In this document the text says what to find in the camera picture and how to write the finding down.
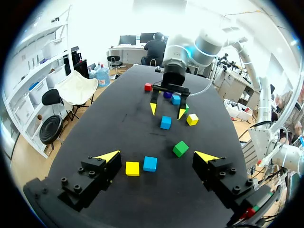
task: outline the purple cube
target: purple cube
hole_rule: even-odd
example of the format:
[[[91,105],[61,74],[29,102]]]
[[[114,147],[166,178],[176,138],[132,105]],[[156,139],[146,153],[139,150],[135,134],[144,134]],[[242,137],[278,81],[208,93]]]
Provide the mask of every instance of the purple cube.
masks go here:
[[[171,98],[172,97],[172,93],[163,92],[163,97],[164,98]]]

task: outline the cube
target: cube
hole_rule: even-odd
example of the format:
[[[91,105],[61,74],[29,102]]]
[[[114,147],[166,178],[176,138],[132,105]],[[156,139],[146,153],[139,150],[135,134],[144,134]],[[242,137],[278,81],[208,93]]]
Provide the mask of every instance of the cube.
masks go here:
[[[152,91],[152,84],[151,83],[146,83],[144,85],[144,90],[145,91]]]
[[[163,97],[164,98],[171,98],[172,97],[172,93],[163,92]]]
[[[127,161],[125,163],[125,174],[139,177],[139,162]]]
[[[171,117],[163,115],[161,119],[161,128],[169,130],[170,126],[171,126]]]
[[[184,141],[180,141],[173,148],[173,152],[176,154],[176,156],[181,157],[188,149],[189,146],[187,146],[187,144]]]
[[[186,111],[185,111],[185,113],[187,114],[188,111],[189,111],[189,106],[186,104]]]
[[[195,114],[190,114],[187,117],[187,122],[189,124],[189,126],[193,126],[196,125],[199,121],[199,118],[195,115]]]
[[[173,95],[171,101],[172,101],[172,104],[174,104],[174,105],[181,104],[181,99],[180,99],[180,96],[178,96],[178,95]]]
[[[157,158],[145,156],[143,162],[143,170],[148,172],[155,172],[157,165]]]

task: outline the ceiling light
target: ceiling light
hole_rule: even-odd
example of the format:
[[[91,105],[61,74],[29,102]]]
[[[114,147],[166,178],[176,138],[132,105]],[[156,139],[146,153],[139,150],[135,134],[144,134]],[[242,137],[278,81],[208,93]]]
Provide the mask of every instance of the ceiling light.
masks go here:
[[[291,45],[291,46],[293,46],[293,45],[295,45],[295,44],[296,44],[296,40],[293,40],[293,41],[290,42],[290,45]]]

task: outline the green cube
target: green cube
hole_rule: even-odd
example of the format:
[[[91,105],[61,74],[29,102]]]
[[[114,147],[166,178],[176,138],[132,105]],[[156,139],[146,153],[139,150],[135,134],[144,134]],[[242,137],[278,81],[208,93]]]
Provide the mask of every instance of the green cube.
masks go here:
[[[186,111],[185,111],[185,113],[187,114],[188,111],[189,111],[189,106],[186,104]]]
[[[181,157],[188,149],[189,146],[187,146],[187,144],[184,141],[180,141],[173,148],[173,152],[176,154],[176,156]]]

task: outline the yellow cube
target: yellow cube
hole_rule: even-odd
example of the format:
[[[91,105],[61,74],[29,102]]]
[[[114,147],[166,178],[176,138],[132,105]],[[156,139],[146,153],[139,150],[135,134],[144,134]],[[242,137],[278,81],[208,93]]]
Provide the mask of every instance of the yellow cube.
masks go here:
[[[196,125],[199,121],[199,118],[195,115],[195,114],[190,114],[187,117],[187,123],[189,124],[189,126],[193,126]]]
[[[125,174],[139,177],[139,162],[127,161],[125,163]]]

